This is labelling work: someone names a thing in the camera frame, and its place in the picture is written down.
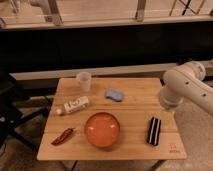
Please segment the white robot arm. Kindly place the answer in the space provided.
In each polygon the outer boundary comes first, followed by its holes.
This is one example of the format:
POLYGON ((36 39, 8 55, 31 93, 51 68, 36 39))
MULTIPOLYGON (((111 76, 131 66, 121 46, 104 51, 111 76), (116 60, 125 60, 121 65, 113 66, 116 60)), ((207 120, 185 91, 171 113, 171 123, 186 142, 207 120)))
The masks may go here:
POLYGON ((190 61, 167 70, 159 92, 160 105, 169 110, 188 99, 213 116, 213 88, 203 82, 206 69, 201 62, 190 61))

